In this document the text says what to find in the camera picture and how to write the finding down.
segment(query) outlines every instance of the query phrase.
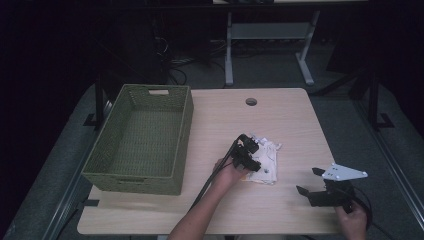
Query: dark background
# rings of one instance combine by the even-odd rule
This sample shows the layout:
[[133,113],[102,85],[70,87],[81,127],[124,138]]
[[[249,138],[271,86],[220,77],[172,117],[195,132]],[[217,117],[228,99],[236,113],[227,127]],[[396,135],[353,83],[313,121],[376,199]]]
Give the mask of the dark background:
[[[107,6],[108,2],[95,0],[90,5]],[[343,26],[331,20],[340,19],[339,15],[322,15],[321,26],[338,26],[333,29],[339,44],[331,70],[348,73],[361,66],[364,58],[377,59],[381,82],[424,136],[423,7],[414,1],[384,2],[372,1],[367,11],[343,18]],[[160,30],[175,47],[191,49],[193,56],[207,61],[208,40],[225,32],[217,27],[222,13],[210,18],[181,16],[166,15]],[[188,26],[193,19],[196,23]],[[79,98],[96,78],[104,79],[111,98],[124,82],[165,83],[167,66],[157,58],[150,26],[148,15],[92,12],[75,1],[0,1],[0,235]],[[325,33],[318,28],[317,34]],[[103,46],[119,53],[119,58]]]

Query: floor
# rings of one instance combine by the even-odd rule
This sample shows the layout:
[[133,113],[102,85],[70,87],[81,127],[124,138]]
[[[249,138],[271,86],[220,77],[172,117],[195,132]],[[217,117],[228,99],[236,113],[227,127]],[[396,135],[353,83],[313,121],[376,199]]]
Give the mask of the floor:
[[[316,83],[314,86],[307,86],[294,56],[301,44],[302,42],[256,42],[255,47],[250,52],[247,51],[252,54],[242,52],[234,58],[235,83],[227,88],[304,88],[312,93],[344,76],[325,70],[331,56],[332,43],[314,43],[307,63]],[[178,82],[186,81],[186,85],[193,89],[222,88],[225,83],[222,66],[223,55],[213,58],[213,63],[209,65],[191,63],[178,67],[187,76],[186,80],[179,71],[172,70],[171,73]],[[367,179],[355,180],[353,184],[366,193],[373,204],[374,223],[387,233],[372,226],[367,237],[379,240],[424,239],[423,228],[399,187],[396,175],[389,168],[387,153],[381,150],[378,142],[380,138],[384,140],[414,191],[422,199],[423,138],[416,133],[400,111],[393,95],[383,86],[380,87],[379,112],[387,113],[395,128],[381,129],[378,133],[372,130],[363,113],[367,106],[367,97],[360,101],[349,99],[350,88],[351,83],[348,83],[325,96],[310,99],[334,159],[339,164],[366,169],[369,173]],[[82,212],[78,210],[79,203],[87,197],[91,184],[75,171],[84,162],[84,157],[96,138],[94,127],[83,126],[87,115],[94,113],[94,106],[92,86],[76,106],[5,239],[156,239],[156,236],[84,236],[76,230]],[[70,182],[75,183],[75,187],[69,187]],[[322,240],[343,239],[340,235],[310,237]],[[287,236],[287,239],[306,238]]]

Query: gray carpet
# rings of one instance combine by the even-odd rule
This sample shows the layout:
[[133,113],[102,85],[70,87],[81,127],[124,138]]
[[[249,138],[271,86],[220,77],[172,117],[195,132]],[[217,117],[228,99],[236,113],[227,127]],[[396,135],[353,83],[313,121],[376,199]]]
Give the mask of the gray carpet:
[[[261,45],[259,55],[249,58],[234,58],[234,86],[232,88],[301,87],[308,92],[321,89],[342,77],[342,74],[326,72],[332,46],[313,45],[307,58],[314,86],[306,86],[295,61],[294,52],[300,44]],[[193,63],[180,67],[187,74],[187,85],[193,89],[222,88],[225,82],[222,66],[223,57],[215,63],[204,65]],[[172,72],[179,81],[183,75]],[[365,170],[367,179],[354,180],[353,184],[363,190],[373,204],[374,222],[389,232],[395,239],[424,239],[424,232],[414,218],[404,196],[388,169],[384,155],[378,148],[372,132],[362,119],[354,102],[348,99],[346,84],[325,97],[311,97],[311,102],[327,138],[334,159],[342,165]],[[421,173],[424,170],[424,142],[407,118],[402,114],[395,98],[384,88],[380,92],[380,112],[389,115],[396,128],[382,129],[381,135],[399,164],[407,174],[417,194],[424,196]],[[68,183],[95,138],[93,127],[82,126],[88,114],[94,113],[94,88],[87,90],[62,135],[58,139],[43,170],[17,213],[9,235],[5,239],[43,239],[51,219]],[[87,197],[91,184],[80,178],[75,196],[68,205],[69,218],[78,203]],[[59,239],[155,239],[155,236],[83,236],[76,231],[81,210],[70,218]],[[368,239],[389,239],[376,227],[367,232]],[[341,236],[312,236],[316,239],[343,239]],[[289,236],[289,240],[305,239]]]

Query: wooden table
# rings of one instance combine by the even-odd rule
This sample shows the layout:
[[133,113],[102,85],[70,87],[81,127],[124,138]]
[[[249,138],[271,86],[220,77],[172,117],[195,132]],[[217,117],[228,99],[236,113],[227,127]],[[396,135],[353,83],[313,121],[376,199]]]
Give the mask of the wooden table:
[[[192,90],[194,115],[180,196],[102,192],[93,187],[78,224],[81,234],[169,234],[190,208],[222,158],[241,134],[254,133],[283,147],[277,154],[274,186],[240,182],[217,208],[207,234],[337,233],[332,208],[313,208],[296,185],[322,191],[312,167],[334,162],[303,89]],[[248,106],[255,98],[256,106]]]

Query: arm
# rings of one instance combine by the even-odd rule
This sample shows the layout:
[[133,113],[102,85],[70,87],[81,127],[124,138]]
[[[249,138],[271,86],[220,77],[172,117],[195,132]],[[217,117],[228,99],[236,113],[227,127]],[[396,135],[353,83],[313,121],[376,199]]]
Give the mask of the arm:
[[203,235],[221,199],[228,190],[248,172],[249,171],[246,169],[238,171],[232,164],[222,169],[218,175],[216,175],[211,186],[199,203],[197,203],[197,205],[194,206],[174,227],[168,239],[203,239]]
[[343,207],[335,207],[342,233],[347,240],[365,240],[367,214],[358,203],[352,201],[353,212],[347,214]]

